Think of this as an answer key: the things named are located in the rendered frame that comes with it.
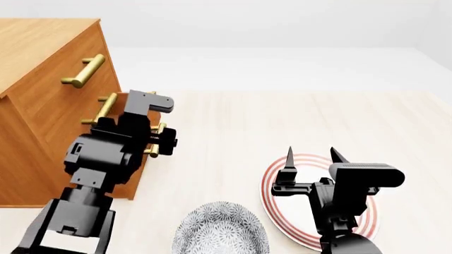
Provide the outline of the wooden three-drawer cabinet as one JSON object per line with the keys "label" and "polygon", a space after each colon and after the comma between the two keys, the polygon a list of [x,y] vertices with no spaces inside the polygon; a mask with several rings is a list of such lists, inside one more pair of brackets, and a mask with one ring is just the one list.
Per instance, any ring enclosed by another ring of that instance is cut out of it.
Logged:
{"label": "wooden three-drawer cabinet", "polygon": [[95,24],[96,18],[0,18],[0,208],[44,207],[69,185],[64,163],[53,162],[8,93]]}

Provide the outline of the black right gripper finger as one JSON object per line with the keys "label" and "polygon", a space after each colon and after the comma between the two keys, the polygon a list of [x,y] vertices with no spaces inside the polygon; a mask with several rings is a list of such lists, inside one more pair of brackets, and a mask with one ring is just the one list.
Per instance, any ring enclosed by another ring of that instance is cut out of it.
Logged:
{"label": "black right gripper finger", "polygon": [[350,166],[350,162],[334,147],[330,148],[330,154],[332,164],[329,166],[329,169],[346,169]]}
{"label": "black right gripper finger", "polygon": [[278,184],[285,184],[285,185],[295,184],[296,183],[296,181],[295,181],[296,175],[297,175],[297,169],[295,167],[294,155],[293,155],[292,147],[289,146],[286,160],[285,160],[285,165],[284,165],[283,169],[278,171],[275,182]]}

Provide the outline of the short brass bar handle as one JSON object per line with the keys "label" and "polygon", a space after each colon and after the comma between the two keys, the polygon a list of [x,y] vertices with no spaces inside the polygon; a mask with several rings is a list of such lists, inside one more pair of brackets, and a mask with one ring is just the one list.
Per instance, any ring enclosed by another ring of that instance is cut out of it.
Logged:
{"label": "short brass bar handle", "polygon": [[[166,123],[161,123],[161,113],[158,111],[149,110],[148,111],[148,118],[150,120],[150,127],[152,133],[161,134],[163,131],[163,128],[167,126]],[[149,144],[144,151],[144,154],[152,157],[157,158],[159,155],[159,145],[156,144]]]}

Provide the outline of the black white patterned bowl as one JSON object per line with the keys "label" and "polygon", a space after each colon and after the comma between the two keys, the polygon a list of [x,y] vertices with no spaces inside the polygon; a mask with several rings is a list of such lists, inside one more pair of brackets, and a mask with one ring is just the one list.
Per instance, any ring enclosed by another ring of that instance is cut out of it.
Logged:
{"label": "black white patterned bowl", "polygon": [[172,254],[270,254],[266,230],[243,205],[216,201],[188,215],[177,227]]}

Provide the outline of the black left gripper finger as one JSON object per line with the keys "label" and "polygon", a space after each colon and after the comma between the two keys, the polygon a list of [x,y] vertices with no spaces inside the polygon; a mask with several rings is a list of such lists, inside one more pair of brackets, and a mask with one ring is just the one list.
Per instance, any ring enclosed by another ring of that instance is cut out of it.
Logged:
{"label": "black left gripper finger", "polygon": [[174,147],[177,146],[177,131],[173,128],[163,128],[161,134],[152,133],[150,135],[150,144],[159,145],[159,155],[171,156]]}

